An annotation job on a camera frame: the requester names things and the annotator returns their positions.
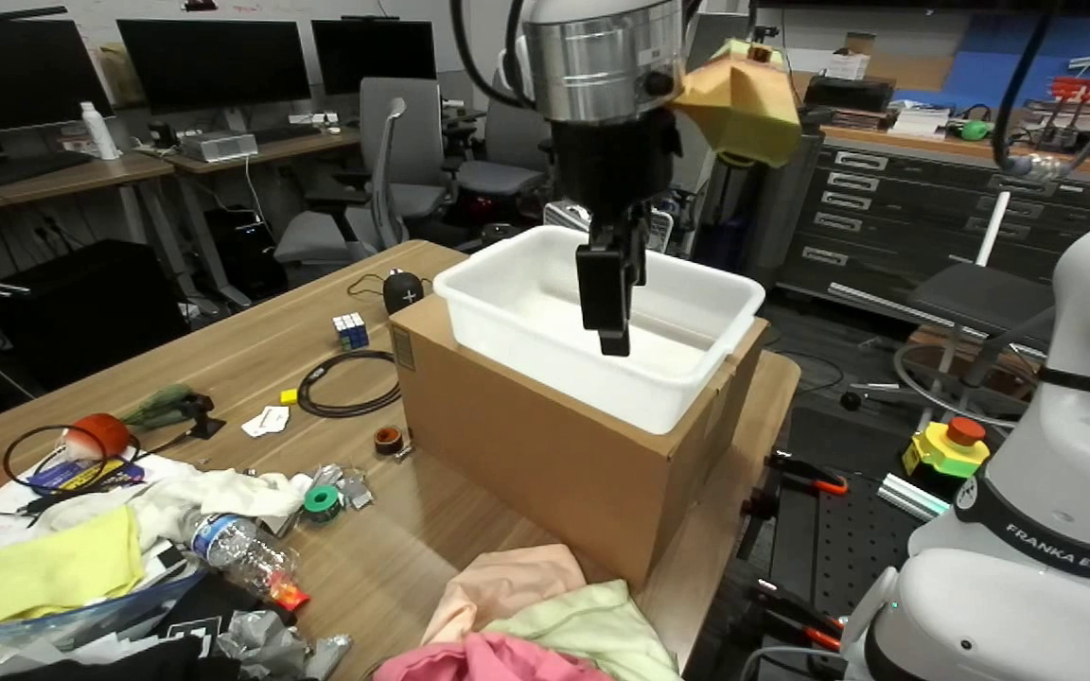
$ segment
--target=yellow object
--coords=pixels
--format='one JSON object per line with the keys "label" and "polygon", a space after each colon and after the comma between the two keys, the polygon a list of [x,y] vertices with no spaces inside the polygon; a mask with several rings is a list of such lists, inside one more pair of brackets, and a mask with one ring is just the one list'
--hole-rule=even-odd
{"label": "yellow object", "polygon": [[920,463],[942,471],[942,475],[973,475],[989,457],[992,447],[984,443],[984,429],[973,429],[973,419],[932,419],[912,433],[912,447],[900,453],[900,470],[912,475]]}
{"label": "yellow object", "polygon": [[799,142],[799,102],[777,51],[751,56],[727,45],[713,62],[684,76],[671,110],[698,119],[706,148],[730,157],[782,166]]}
{"label": "yellow object", "polygon": [[67,612],[127,595],[143,576],[136,513],[121,506],[63,534],[0,548],[0,621]]}

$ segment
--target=yellow cloth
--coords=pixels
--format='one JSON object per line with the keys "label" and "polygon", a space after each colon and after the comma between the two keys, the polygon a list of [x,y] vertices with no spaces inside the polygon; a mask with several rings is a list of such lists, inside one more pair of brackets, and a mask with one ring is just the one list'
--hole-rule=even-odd
{"label": "yellow cloth", "polygon": [[782,166],[799,142],[795,88],[780,56],[752,61],[744,50],[724,50],[684,76],[671,110],[694,115],[706,148],[730,157]]}
{"label": "yellow cloth", "polygon": [[136,513],[121,506],[63,534],[0,548],[0,621],[127,595],[143,576]]}

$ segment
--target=white cloth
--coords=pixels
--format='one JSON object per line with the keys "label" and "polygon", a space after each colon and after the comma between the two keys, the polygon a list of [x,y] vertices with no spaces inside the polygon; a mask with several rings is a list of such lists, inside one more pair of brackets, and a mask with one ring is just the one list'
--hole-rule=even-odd
{"label": "white cloth", "polygon": [[196,470],[169,457],[143,457],[143,487],[115,487],[97,496],[74,496],[67,503],[58,503],[43,513],[37,527],[30,516],[19,516],[16,510],[35,499],[30,487],[5,484],[0,487],[0,543],[16,543],[28,535],[43,535],[52,529],[79,527],[108,506],[121,506],[121,499],[136,510],[141,548],[151,548],[160,535],[177,535],[177,523],[199,506],[207,513],[247,513],[265,523],[271,534],[283,534],[291,513],[299,510],[310,475],[283,475],[283,471],[260,471],[247,475],[237,470]]}

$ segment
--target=floor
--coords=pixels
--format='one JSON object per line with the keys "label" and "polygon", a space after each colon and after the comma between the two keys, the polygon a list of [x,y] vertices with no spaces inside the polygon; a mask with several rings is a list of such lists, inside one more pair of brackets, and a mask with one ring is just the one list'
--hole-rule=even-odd
{"label": "floor", "polygon": [[[893,516],[889,506],[873,499],[869,487],[879,479],[869,471],[867,479],[860,479],[850,462],[869,462],[864,470],[873,470],[873,457],[884,457],[884,462],[896,457],[916,426],[916,407],[867,400],[855,411],[848,411],[840,398],[850,389],[850,380],[889,378],[889,356],[893,349],[900,349],[912,323],[883,322],[883,318],[855,315],[833,301],[782,297],[782,296],[771,296],[759,318],[771,322],[770,349],[804,361],[804,384],[795,398],[782,447],[795,450],[799,457],[836,463],[840,471],[850,475],[850,487],[860,487],[850,510],[836,510],[820,516],[820,527],[836,527],[840,552],[848,552],[850,562],[805,561],[810,576],[786,572],[780,577],[795,577],[799,586],[833,582],[833,590],[820,590],[810,598],[820,607],[843,612],[884,562],[900,561],[903,529],[907,529],[903,516]],[[860,523],[867,527],[889,523],[883,534],[889,539],[850,535],[850,527]],[[734,554],[720,590],[720,603],[713,607],[715,615],[706,621],[698,641],[689,675],[698,681],[741,675],[741,665],[752,641],[741,640],[734,624],[744,612],[744,590],[757,576],[759,567],[751,554]],[[810,675],[810,673],[759,665],[757,675]]]}

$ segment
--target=computer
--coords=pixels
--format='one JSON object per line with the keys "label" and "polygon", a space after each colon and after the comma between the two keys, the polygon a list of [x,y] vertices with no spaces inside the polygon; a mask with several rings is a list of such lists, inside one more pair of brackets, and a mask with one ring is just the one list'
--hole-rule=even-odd
{"label": "computer", "polygon": [[151,110],[310,96],[295,22],[121,17]]}
{"label": "computer", "polygon": [[361,79],[435,79],[431,22],[341,17],[313,22],[327,95],[361,95]]}
{"label": "computer", "polygon": [[[79,112],[79,102],[106,104],[95,62],[74,22],[0,22],[0,133],[52,126]],[[88,162],[88,153],[5,157],[0,185]]]}

